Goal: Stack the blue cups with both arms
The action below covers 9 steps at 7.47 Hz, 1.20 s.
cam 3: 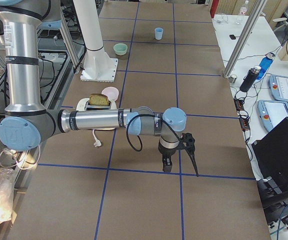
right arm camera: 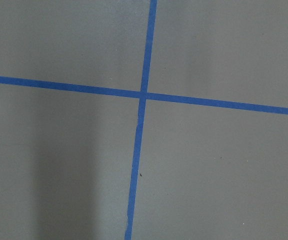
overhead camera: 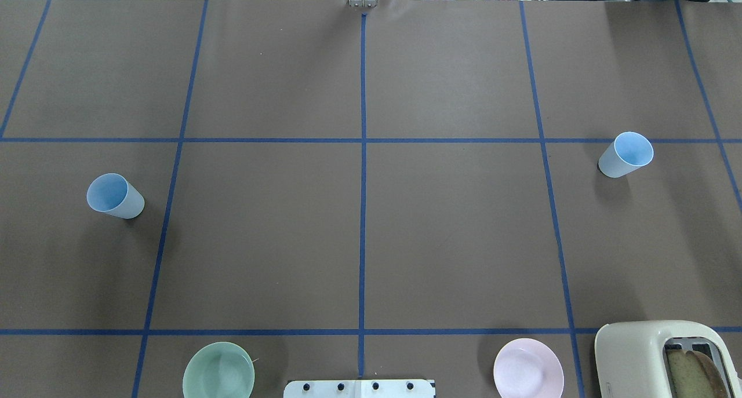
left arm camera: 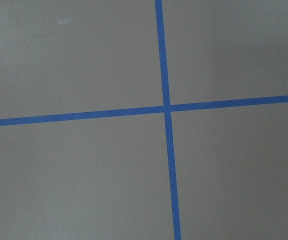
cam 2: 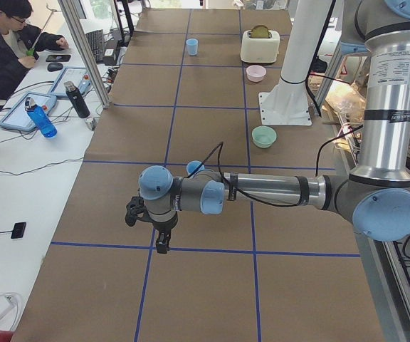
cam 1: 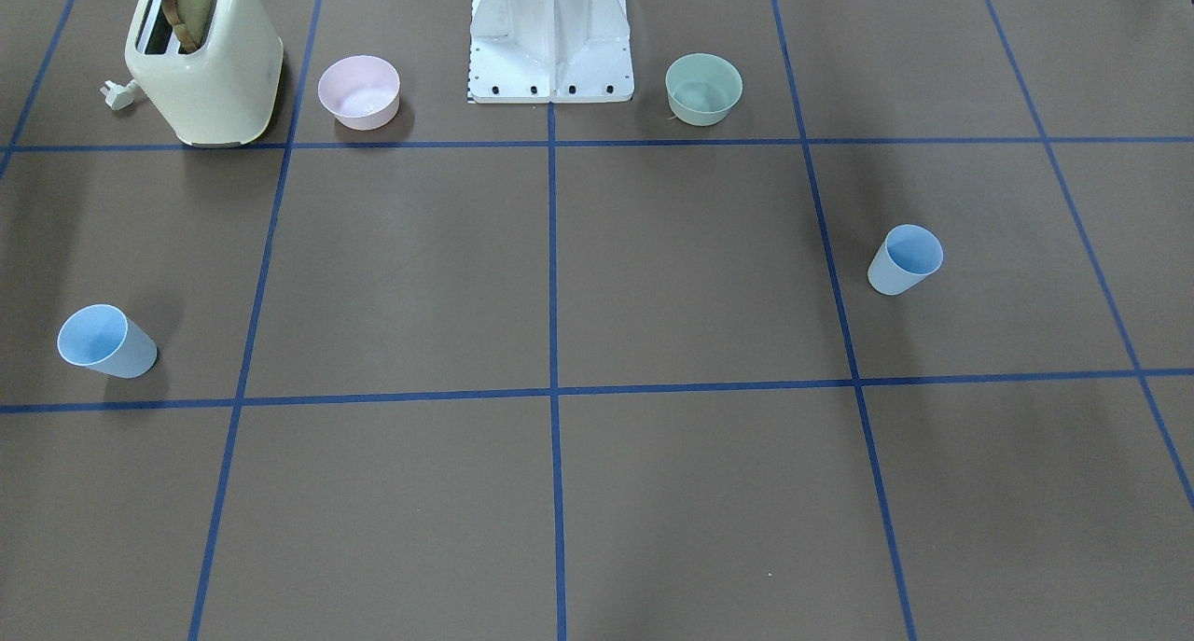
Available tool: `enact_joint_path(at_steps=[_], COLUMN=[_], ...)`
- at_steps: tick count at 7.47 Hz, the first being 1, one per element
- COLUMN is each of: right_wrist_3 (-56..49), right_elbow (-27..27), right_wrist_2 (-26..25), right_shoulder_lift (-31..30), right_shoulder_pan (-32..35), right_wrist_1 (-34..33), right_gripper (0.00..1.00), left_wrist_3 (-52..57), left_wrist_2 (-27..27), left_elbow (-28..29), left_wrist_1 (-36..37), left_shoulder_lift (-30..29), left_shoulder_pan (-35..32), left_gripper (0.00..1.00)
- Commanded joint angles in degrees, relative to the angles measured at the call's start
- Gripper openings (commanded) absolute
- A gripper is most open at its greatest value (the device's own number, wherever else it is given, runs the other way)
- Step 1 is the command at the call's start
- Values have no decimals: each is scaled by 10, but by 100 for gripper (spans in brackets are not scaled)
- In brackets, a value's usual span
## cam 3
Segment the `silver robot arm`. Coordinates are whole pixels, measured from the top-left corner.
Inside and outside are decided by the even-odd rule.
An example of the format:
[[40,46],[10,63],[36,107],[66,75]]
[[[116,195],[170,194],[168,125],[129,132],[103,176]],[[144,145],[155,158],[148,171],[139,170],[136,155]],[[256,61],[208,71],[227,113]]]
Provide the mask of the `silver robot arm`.
[[0,141],[24,152],[50,137],[69,131],[125,128],[127,135],[159,138],[163,171],[172,169],[172,155],[186,150],[191,137],[184,133],[187,116],[177,107],[159,114],[148,107],[107,110],[48,110],[41,102],[37,28],[61,23],[58,0],[0,0],[9,105],[0,122]]

